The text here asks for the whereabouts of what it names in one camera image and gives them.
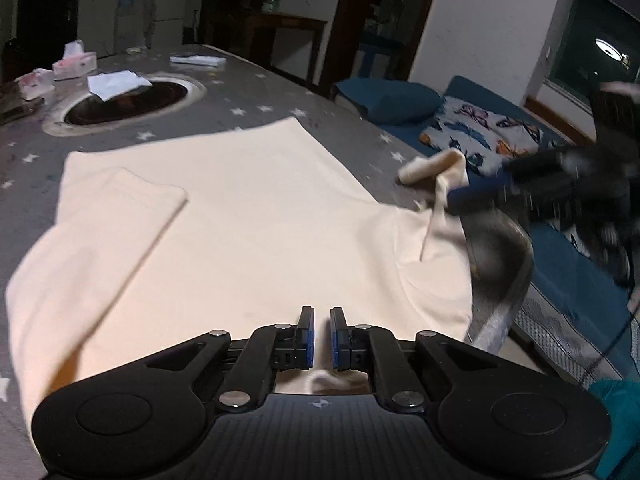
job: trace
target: blue cushion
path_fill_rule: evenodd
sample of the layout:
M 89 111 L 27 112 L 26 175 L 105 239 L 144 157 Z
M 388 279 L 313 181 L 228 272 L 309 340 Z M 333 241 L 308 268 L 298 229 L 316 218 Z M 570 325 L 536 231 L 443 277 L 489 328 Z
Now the blue cushion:
M 442 104 L 442 97 L 420 83 L 352 77 L 335 84 L 349 101 L 366 110 L 374 124 L 417 123 Z

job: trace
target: ceiling lamp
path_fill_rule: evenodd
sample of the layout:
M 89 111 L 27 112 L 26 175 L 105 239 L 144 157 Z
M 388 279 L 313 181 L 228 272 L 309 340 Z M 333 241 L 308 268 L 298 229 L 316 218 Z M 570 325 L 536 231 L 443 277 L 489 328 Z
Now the ceiling lamp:
M 607 54 L 607 56 L 612 57 L 616 61 L 622 61 L 622 54 L 620 54 L 612 44 L 604 40 L 596 39 L 596 45 L 601 51 Z

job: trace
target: black cable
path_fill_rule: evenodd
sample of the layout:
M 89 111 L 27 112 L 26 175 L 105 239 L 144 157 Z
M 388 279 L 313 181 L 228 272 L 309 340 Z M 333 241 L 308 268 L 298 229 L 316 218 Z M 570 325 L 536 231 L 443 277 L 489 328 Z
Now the black cable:
M 631 326 L 633 320 L 636 318 L 636 314 L 640 312 L 640 285 L 636 285 L 634 287 L 633 292 L 631 293 L 631 297 L 629 298 L 629 302 L 627 304 L 627 309 L 631 310 L 631 315 L 629 320 L 622 327 L 620 332 L 613 338 L 613 341 L 607 347 L 607 349 L 593 362 L 589 365 L 589 367 L 584 371 L 582 377 L 580 378 L 580 386 L 584 387 L 584 381 L 587 379 L 589 375 L 600 365 L 600 363 L 606 359 L 609 353 L 614 349 L 614 347 L 620 342 L 622 336 L 625 335 L 626 330 Z

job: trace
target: butterfly pattern pillow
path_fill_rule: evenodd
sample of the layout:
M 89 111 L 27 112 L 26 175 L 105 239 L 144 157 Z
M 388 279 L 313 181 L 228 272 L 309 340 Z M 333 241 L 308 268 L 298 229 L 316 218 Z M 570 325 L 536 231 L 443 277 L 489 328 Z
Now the butterfly pattern pillow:
M 533 124 L 489 112 L 455 97 L 443 105 L 420 134 L 420 142 L 438 150 L 460 150 L 473 171 L 493 175 L 502 163 L 535 153 L 542 131 Z

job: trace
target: white paper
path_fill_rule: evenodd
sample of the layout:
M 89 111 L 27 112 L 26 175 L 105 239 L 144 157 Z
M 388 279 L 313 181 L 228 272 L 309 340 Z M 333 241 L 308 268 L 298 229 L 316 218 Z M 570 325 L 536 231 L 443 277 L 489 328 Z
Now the white paper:
M 226 63 L 226 59 L 224 57 L 216 56 L 171 56 L 169 60 L 171 60 L 172 63 L 203 66 L 221 66 Z
M 131 70 L 122 70 L 111 74 L 91 75 L 86 79 L 89 92 L 103 101 L 122 95 L 140 86 L 151 86 L 148 79 L 134 74 Z
M 80 54 L 84 54 L 84 43 L 82 40 L 75 40 L 65 45 L 65 53 L 62 55 L 62 59 L 80 56 Z

